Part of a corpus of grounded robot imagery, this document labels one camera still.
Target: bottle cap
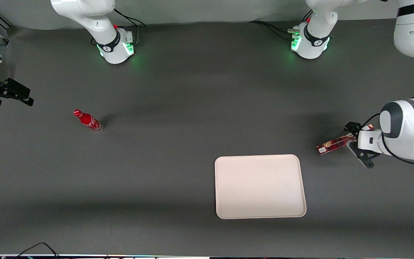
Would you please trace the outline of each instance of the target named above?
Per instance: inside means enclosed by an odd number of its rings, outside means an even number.
[[[74,114],[74,116],[76,116],[76,117],[81,117],[82,116],[82,112],[80,111],[80,110],[74,110],[74,112],[73,112],[73,114]]]

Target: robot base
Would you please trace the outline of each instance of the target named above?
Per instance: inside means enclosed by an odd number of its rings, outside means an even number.
[[[120,42],[112,52],[105,52],[100,49],[100,55],[105,58],[110,64],[119,64],[128,59],[135,53],[135,45],[133,43],[133,33],[126,31],[123,28],[117,28],[116,31],[120,34]]]
[[[327,41],[322,43],[320,46],[312,46],[312,43],[306,39],[303,33],[301,33],[307,25],[308,23],[304,22],[293,27],[293,29],[298,29],[300,33],[297,38],[292,41],[290,49],[305,59],[315,59],[327,49],[327,44],[330,41],[330,38],[328,38]]]

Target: bottle label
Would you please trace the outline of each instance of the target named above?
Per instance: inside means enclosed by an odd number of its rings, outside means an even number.
[[[91,121],[89,124],[85,124],[83,123],[85,126],[87,126],[88,128],[91,128],[94,131],[98,131],[98,129],[100,128],[100,122],[97,121],[94,117],[91,116]]]

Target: white robot link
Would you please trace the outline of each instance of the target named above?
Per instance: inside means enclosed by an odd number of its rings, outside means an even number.
[[[86,28],[109,63],[122,63],[134,54],[133,33],[115,28],[105,16],[114,10],[115,0],[51,0],[51,5],[59,15]]]
[[[414,58],[414,0],[398,0],[394,44],[403,54]],[[414,97],[392,101],[384,105],[379,115],[379,130],[358,134],[357,146],[350,143],[352,151],[363,164],[371,168],[370,154],[387,154],[407,161],[414,160]]]
[[[290,49],[305,59],[319,57],[327,49],[329,35],[338,21],[338,13],[333,10],[365,1],[367,0],[306,0],[314,14],[309,22],[302,22],[289,30],[294,33]]]

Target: green indicator light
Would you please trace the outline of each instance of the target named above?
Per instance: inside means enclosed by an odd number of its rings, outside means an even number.
[[[132,44],[123,42],[122,46],[124,46],[125,51],[127,52],[127,54],[129,54],[129,56],[133,55],[133,46],[132,46]]]
[[[97,49],[98,49],[98,51],[100,51],[100,56],[102,56],[102,57],[103,57],[102,50],[100,49],[100,47],[98,46],[98,44],[97,44]]]
[[[298,36],[298,38],[296,38],[294,41],[295,41],[296,43],[293,43],[293,44],[292,44],[292,49],[293,49],[294,51],[296,51],[296,50],[298,49],[298,47],[299,47],[299,43],[301,42],[301,36]]]
[[[327,43],[325,43],[325,46],[324,46],[324,48],[323,48],[323,50],[326,50],[327,49],[327,47],[328,47],[328,42],[330,41],[330,37],[327,39]]]

